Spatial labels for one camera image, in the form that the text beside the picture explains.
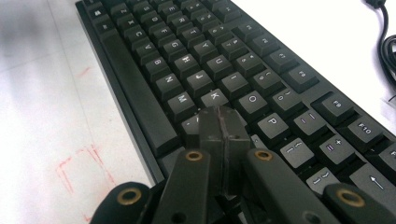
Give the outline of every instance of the black keyboard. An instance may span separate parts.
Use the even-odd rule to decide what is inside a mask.
[[[318,196],[344,182],[396,215],[396,137],[232,1],[76,5],[156,183],[199,146],[200,109],[226,105]]]

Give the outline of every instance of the space bar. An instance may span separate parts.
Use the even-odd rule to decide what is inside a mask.
[[[102,44],[152,153],[163,155],[179,144],[174,128],[120,36],[103,38]]]

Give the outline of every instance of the red ink mark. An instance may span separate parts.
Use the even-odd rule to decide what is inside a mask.
[[[87,67],[86,69],[84,69],[84,71],[82,71],[80,74],[78,74],[77,76],[78,77],[83,77],[83,76],[85,76],[85,75],[87,75],[88,74],[88,72],[91,70],[91,68],[90,67]]]

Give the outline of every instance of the white desk surface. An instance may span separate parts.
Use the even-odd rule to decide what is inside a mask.
[[[396,133],[375,55],[382,19],[362,2],[235,0]],[[0,0],[0,150],[2,223],[88,223],[116,185],[151,185],[74,0]]]

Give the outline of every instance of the cable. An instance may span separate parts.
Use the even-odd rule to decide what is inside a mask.
[[[366,0],[366,2],[377,9],[380,8],[384,17],[384,28],[377,44],[377,54],[381,63],[382,70],[388,82],[396,90],[396,52],[393,52],[393,46],[396,47],[396,35],[391,35],[385,39],[389,27],[388,11],[385,8],[386,0]]]

